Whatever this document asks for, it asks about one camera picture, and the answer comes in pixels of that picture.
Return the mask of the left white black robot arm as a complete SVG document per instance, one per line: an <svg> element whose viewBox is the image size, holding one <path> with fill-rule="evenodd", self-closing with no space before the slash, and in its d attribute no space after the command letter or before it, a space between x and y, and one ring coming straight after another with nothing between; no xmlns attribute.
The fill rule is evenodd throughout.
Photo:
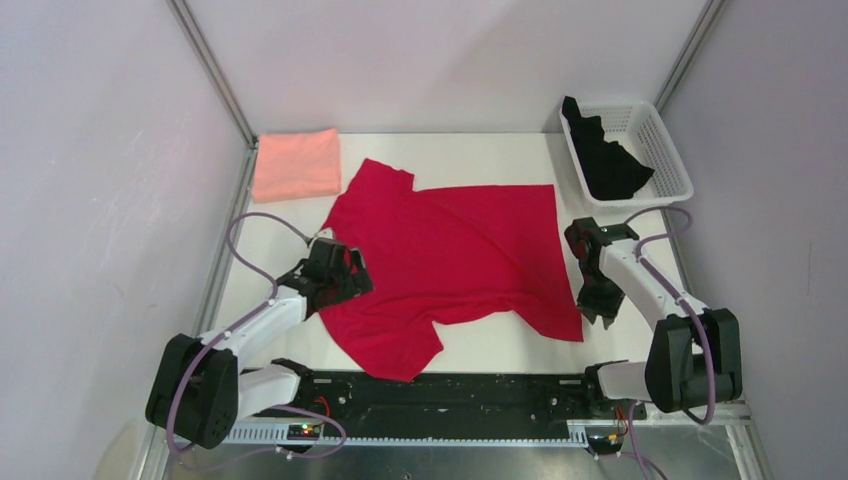
<svg viewBox="0 0 848 480"><path fill-rule="evenodd" d="M145 408L146 420L171 437L207 449L221 444L235 423L280 405L292 416L314 406L303 369L250 360L315 313L372 291L362 252L332 238L315 238L308 255L271 281L266 300L232 325L168 341Z"/></svg>

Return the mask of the red t shirt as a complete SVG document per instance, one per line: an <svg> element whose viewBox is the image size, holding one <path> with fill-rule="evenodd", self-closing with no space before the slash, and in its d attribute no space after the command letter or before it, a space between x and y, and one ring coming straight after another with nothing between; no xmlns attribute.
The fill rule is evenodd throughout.
<svg viewBox="0 0 848 480"><path fill-rule="evenodd" d="M552 185L419 191L410 172L368 159L325 225L360 250L374 288L321 318L371 376L413 380L442 351L438 325L494 313L551 339L584 338Z"/></svg>

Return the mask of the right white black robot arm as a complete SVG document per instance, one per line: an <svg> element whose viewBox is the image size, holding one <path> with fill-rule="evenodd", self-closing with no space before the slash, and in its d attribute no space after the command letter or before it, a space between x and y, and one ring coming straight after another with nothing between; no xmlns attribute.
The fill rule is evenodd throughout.
<svg viewBox="0 0 848 480"><path fill-rule="evenodd" d="M635 400L708 424L718 404L741 396L740 329L730 310L707 306L668 278L628 224L601 226L592 217L580 218L564 237L583 280L576 299L580 313L610 327L630 301L652 332L646 360L587 368L593 382L580 399L588 414L606 417L621 400Z"/></svg>

